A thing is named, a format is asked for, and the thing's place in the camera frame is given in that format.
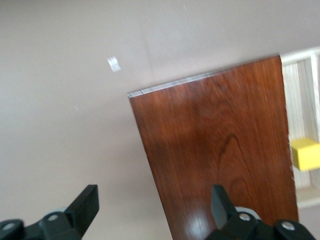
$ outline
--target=gray wall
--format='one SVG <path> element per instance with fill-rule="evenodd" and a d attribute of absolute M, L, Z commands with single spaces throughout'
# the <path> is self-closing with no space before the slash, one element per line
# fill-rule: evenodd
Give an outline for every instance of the gray wall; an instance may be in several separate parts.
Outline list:
<path fill-rule="evenodd" d="M 319 46 L 319 13 L 318 0 L 0 1 L 1 220 L 31 224 L 98 184 L 85 239 L 170 239 L 127 93 Z"/>

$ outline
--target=dark wood panel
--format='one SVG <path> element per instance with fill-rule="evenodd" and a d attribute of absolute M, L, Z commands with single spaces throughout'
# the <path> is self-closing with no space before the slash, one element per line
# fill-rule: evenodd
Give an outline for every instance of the dark wood panel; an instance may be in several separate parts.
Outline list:
<path fill-rule="evenodd" d="M 270 225 L 298 220 L 278 56 L 129 97 L 173 240 L 215 228 L 213 184 Z"/>

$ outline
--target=wooden board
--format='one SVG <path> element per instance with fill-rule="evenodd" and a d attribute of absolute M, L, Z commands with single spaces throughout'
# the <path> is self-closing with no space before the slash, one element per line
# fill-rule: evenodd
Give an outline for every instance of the wooden board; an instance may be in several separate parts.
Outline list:
<path fill-rule="evenodd" d="M 213 184 L 267 224 L 298 220 L 279 56 L 129 98 L 173 240 L 215 229 Z"/>

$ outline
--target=clamp jaw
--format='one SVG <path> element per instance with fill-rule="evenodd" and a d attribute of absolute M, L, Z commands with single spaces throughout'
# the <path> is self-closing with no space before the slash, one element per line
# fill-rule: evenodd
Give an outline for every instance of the clamp jaw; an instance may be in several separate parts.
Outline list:
<path fill-rule="evenodd" d="M 212 186 L 211 209 L 218 229 L 206 240 L 316 240 L 296 221 L 278 220 L 269 226 L 248 212 L 238 212 L 221 185 Z"/>
<path fill-rule="evenodd" d="M 64 212 L 27 227 L 20 219 L 0 222 L 0 240 L 81 240 L 98 211 L 98 186 L 88 185 Z"/>

